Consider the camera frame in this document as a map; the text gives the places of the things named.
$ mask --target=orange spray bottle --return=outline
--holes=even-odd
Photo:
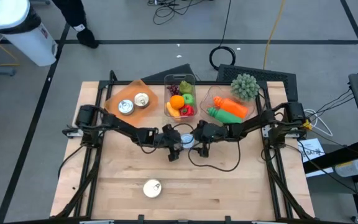
[[[220,107],[221,109],[236,115],[237,117],[244,119],[247,116],[248,109],[245,106],[242,106],[230,99],[222,99],[220,96],[214,97],[215,106]]]

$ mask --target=circular cable loop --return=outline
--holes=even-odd
[[[236,53],[234,52],[233,49],[231,49],[230,47],[226,47],[226,46],[218,46],[218,47],[215,47],[211,53],[209,53],[209,63],[212,65],[212,67],[214,67],[215,70],[219,70],[219,67],[216,66],[214,64],[214,62],[212,61],[212,56],[214,55],[215,51],[217,50],[220,50],[220,49],[223,49],[223,50],[227,50],[230,54],[231,54],[231,57],[232,57],[232,60],[231,60],[231,63],[230,65],[234,65],[236,63]]]

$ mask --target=can lid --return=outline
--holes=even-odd
[[[22,24],[30,11],[29,0],[0,0],[0,29]]]
[[[156,179],[148,180],[143,186],[143,193],[149,198],[157,197],[161,192],[161,183]]]
[[[135,96],[135,105],[145,106],[149,103],[149,96],[146,93],[138,93]]]
[[[134,104],[131,100],[122,100],[118,104],[118,110],[121,113],[128,114],[134,109]]]
[[[182,134],[180,138],[182,143],[185,143],[182,145],[183,148],[189,149],[194,146],[194,137],[192,134]]]

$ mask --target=grapes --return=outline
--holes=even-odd
[[[170,86],[167,86],[167,89],[169,90],[169,92],[171,93],[171,95],[180,95],[179,93],[179,86],[178,85],[170,85]]]

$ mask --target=person's leg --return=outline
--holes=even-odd
[[[81,44],[91,48],[98,47],[92,32],[87,28],[84,5],[81,0],[52,0],[61,10],[68,25],[76,30],[77,38]]]

